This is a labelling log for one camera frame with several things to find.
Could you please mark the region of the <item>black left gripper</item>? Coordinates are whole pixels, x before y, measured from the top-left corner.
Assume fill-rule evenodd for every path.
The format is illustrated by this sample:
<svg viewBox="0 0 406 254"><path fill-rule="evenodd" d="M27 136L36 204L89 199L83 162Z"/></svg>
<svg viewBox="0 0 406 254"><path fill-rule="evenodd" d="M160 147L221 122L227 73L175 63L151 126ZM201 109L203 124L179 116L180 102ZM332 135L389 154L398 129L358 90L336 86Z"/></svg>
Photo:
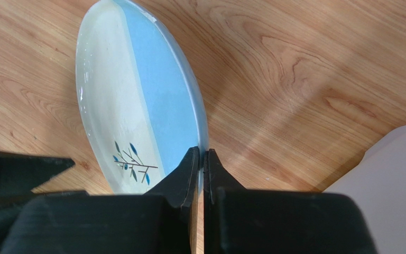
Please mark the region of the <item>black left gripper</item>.
<svg viewBox="0 0 406 254"><path fill-rule="evenodd" d="M48 182L51 178L74 165L75 162L71 158L34 156L0 151L0 249L21 210L31 200L44 196L89 195L85 190L24 194Z"/></svg>

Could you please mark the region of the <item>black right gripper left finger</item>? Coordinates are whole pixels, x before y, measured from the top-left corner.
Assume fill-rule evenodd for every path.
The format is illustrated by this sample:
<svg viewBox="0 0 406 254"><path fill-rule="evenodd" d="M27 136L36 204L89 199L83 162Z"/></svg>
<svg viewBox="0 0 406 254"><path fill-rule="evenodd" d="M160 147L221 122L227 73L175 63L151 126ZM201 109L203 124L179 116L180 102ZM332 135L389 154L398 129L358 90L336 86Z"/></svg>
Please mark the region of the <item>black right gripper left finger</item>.
<svg viewBox="0 0 406 254"><path fill-rule="evenodd" d="M199 149L142 195L40 196L1 253L194 253Z"/></svg>

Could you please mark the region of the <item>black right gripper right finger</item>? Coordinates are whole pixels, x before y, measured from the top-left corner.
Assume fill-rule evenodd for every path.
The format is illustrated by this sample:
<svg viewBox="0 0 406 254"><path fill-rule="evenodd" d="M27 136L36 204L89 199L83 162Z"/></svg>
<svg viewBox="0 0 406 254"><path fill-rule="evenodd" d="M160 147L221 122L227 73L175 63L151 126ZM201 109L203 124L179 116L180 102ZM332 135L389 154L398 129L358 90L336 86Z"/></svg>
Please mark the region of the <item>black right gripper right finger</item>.
<svg viewBox="0 0 406 254"><path fill-rule="evenodd" d="M204 158L205 253L377 253L348 196L247 189L215 150Z"/></svg>

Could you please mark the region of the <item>light blue plate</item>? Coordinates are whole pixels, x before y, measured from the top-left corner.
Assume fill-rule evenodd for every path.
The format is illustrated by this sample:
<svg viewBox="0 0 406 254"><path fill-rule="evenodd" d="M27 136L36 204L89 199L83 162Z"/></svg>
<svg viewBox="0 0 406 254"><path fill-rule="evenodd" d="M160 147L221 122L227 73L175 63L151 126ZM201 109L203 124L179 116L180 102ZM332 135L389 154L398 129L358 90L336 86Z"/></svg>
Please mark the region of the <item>light blue plate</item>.
<svg viewBox="0 0 406 254"><path fill-rule="evenodd" d="M143 194L171 174L188 149L209 148L196 77L179 44L132 1L98 1L76 47L82 123L115 194Z"/></svg>

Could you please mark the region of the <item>white plastic bin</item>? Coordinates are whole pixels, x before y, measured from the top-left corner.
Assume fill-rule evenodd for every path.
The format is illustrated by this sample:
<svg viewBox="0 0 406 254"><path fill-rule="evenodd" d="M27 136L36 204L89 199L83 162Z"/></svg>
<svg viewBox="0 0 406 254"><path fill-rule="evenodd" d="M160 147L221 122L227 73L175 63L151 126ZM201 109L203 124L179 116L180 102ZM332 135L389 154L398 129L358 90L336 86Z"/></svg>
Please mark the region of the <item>white plastic bin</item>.
<svg viewBox="0 0 406 254"><path fill-rule="evenodd" d="M379 253L406 253L406 125L369 148L326 192L354 200Z"/></svg>

